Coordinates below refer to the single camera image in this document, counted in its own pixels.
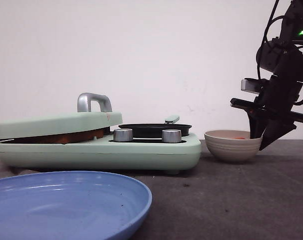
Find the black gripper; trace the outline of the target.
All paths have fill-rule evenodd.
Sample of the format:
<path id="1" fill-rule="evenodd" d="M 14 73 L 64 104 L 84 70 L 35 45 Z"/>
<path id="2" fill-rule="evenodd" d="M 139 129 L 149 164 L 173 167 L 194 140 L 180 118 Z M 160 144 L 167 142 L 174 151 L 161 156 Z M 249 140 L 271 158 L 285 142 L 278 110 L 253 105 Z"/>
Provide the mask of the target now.
<path id="1" fill-rule="evenodd" d="M 259 79 L 262 87 L 253 102 L 232 98 L 230 103 L 247 111 L 250 138 L 262 137 L 261 151 L 295 130 L 293 121 L 303 123 L 303 113 L 292 111 L 303 86 L 303 53 L 293 44 L 286 48 L 265 44 L 258 49 L 256 62 L 272 73 L 270 79 Z"/>

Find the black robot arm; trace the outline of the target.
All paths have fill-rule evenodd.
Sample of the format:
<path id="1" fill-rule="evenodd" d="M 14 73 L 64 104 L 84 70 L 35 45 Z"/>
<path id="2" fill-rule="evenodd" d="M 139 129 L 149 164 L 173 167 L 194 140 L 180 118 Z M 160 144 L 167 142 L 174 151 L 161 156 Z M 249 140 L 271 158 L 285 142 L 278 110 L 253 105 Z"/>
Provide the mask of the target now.
<path id="1" fill-rule="evenodd" d="M 286 13 L 271 15 L 256 53 L 257 69 L 272 73 L 269 79 L 244 78 L 241 90 L 257 96 L 253 102 L 232 98 L 234 108 L 249 119 L 250 138 L 261 138 L 260 150 L 303 123 L 303 113 L 292 111 L 303 105 L 303 0 L 291 1 Z"/>

